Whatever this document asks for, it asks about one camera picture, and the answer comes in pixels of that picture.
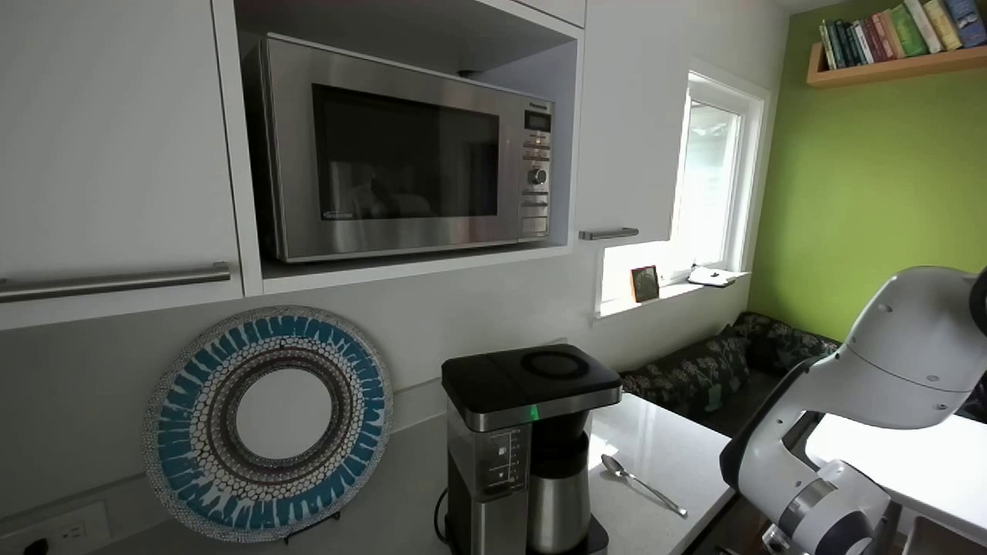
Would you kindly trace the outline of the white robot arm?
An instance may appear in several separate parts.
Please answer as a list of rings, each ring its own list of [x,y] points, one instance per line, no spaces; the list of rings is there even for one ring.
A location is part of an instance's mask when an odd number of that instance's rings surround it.
[[[928,430],[953,416],[987,368],[987,273],[902,270],[856,315],[847,339],[795,365],[723,447],[719,473],[795,555],[877,555],[893,500],[861,469],[815,469],[788,438],[809,416]]]

